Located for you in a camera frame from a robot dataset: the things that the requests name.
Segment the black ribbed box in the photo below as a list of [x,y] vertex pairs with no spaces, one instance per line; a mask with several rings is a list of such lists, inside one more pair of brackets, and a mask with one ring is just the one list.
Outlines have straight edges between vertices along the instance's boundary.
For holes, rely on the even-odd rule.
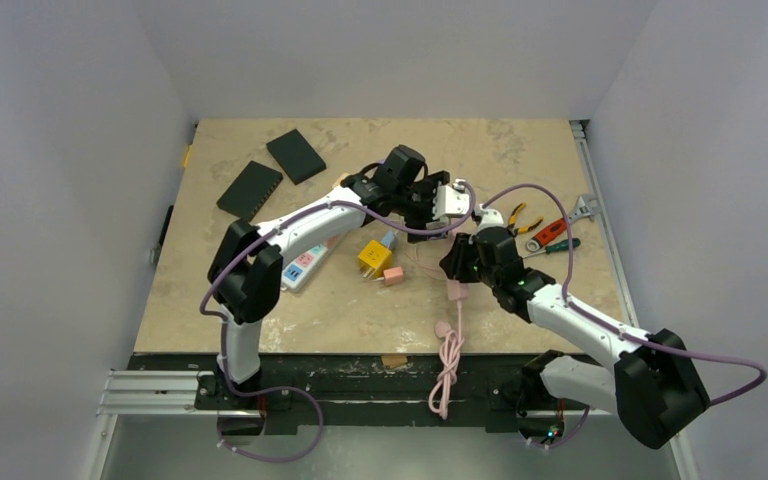
[[251,221],[282,182],[283,174],[251,161],[217,200],[217,207],[239,219]]

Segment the small pink cube charger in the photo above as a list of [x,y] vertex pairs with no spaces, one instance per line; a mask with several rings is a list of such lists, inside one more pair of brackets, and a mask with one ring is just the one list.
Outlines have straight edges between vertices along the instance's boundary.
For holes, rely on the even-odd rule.
[[405,279],[404,270],[401,267],[391,267],[382,272],[382,281],[390,287],[402,283]]

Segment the red handled adjustable wrench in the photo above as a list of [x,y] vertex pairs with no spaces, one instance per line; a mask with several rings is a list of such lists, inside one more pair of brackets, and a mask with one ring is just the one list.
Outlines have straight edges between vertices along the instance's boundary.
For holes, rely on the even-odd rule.
[[601,211],[599,200],[594,194],[581,195],[574,208],[567,214],[566,220],[557,219],[544,227],[526,242],[525,247],[529,252],[538,252],[564,233],[567,230],[567,224],[574,224],[583,218],[593,220],[593,217]]

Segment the green handled screwdriver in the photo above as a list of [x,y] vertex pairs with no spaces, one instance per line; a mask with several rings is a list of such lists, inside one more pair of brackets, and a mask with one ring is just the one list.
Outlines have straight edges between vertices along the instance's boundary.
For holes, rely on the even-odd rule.
[[581,245],[581,240],[577,237],[574,237],[572,239],[565,239],[544,247],[539,247],[534,251],[529,250],[525,255],[522,256],[522,259],[527,259],[530,257],[541,256],[541,255],[549,255],[549,254],[555,254],[560,252],[566,252],[566,251],[569,251],[570,248],[576,249],[580,245]]

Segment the blue cube charger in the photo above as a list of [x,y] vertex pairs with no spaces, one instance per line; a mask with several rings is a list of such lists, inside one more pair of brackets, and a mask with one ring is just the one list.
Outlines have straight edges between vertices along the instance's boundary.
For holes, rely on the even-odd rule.
[[389,251],[394,252],[398,243],[395,231],[388,231],[380,240],[380,243]]

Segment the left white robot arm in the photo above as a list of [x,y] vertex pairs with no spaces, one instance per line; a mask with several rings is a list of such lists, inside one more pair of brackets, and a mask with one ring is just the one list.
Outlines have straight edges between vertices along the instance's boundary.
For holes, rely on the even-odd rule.
[[[399,229],[411,241],[446,234],[446,228],[431,225],[437,195],[450,180],[448,171],[430,172],[421,154],[398,145],[304,208],[259,224],[232,223],[208,270],[210,286],[200,305],[202,314],[221,322],[220,397],[235,409],[257,399],[262,321],[280,299],[289,262],[333,237],[374,221],[388,223],[392,214],[402,218]],[[218,304],[213,311],[207,307],[211,300]]]

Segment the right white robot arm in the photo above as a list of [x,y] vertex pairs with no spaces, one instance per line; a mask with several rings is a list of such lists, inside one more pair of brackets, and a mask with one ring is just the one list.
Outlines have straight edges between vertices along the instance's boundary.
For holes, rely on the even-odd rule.
[[518,410],[573,400],[616,415],[640,444],[658,449],[711,407],[678,335],[667,329],[650,334],[569,295],[550,275],[525,266],[507,229],[457,234],[439,266],[450,280],[484,284],[504,311],[589,356],[582,362],[548,350],[527,363]]

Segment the yellow cube charger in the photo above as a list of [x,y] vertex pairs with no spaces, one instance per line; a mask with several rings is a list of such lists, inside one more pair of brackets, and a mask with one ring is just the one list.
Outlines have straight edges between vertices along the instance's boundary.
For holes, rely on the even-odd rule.
[[392,264],[392,250],[377,240],[371,240],[356,257],[364,279],[377,279]]

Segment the white power strip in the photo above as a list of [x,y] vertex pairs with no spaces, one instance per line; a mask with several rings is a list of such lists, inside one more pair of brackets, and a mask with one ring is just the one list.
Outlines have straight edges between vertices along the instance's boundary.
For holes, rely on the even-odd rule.
[[334,236],[324,243],[313,246],[290,262],[282,272],[281,290],[299,293],[324,265],[325,260],[342,239],[343,235]]

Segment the pink power strip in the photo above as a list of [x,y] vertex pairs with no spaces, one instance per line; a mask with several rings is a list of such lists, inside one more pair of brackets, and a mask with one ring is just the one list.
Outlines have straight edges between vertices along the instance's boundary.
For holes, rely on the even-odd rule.
[[460,302],[468,297],[468,294],[469,294],[468,284],[465,284],[456,280],[447,280],[446,288],[447,288],[447,298],[450,301]]

